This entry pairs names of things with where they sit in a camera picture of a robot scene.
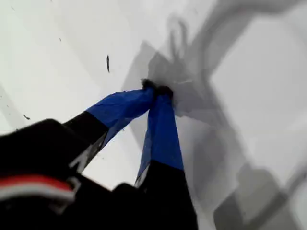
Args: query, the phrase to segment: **red stripe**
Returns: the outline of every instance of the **red stripe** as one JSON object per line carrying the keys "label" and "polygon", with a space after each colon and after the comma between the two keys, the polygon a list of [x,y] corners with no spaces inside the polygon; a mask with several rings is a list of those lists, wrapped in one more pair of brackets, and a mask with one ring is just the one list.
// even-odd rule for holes
{"label": "red stripe", "polygon": [[62,181],[42,175],[18,175],[0,179],[0,188],[20,184],[47,184],[52,187],[72,191],[71,187]]}

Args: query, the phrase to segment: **dirt speck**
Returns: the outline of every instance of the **dirt speck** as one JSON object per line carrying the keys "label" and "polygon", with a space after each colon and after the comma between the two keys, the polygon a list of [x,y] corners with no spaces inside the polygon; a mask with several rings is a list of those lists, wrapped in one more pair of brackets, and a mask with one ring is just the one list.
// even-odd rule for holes
{"label": "dirt speck", "polygon": [[26,115],[24,115],[25,119],[27,120],[31,120],[31,118],[27,117]]}
{"label": "dirt speck", "polygon": [[106,68],[107,68],[107,71],[110,73],[109,55],[106,57]]}

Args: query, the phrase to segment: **blue tape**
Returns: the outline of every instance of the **blue tape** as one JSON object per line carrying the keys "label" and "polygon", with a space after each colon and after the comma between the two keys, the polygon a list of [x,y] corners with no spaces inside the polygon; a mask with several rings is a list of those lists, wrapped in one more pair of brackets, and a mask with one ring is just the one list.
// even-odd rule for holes
{"label": "blue tape", "polygon": [[159,95],[148,114],[148,130],[145,136],[138,177],[150,160],[183,170],[179,137],[174,109],[167,95]]}

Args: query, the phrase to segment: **white stripe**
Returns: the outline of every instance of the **white stripe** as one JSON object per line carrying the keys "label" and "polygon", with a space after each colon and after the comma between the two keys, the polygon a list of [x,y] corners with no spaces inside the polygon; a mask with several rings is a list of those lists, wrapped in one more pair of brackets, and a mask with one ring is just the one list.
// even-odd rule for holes
{"label": "white stripe", "polygon": [[0,187],[0,200],[10,199],[15,196],[43,196],[46,198],[74,201],[74,192],[55,188],[45,184],[19,184]]}

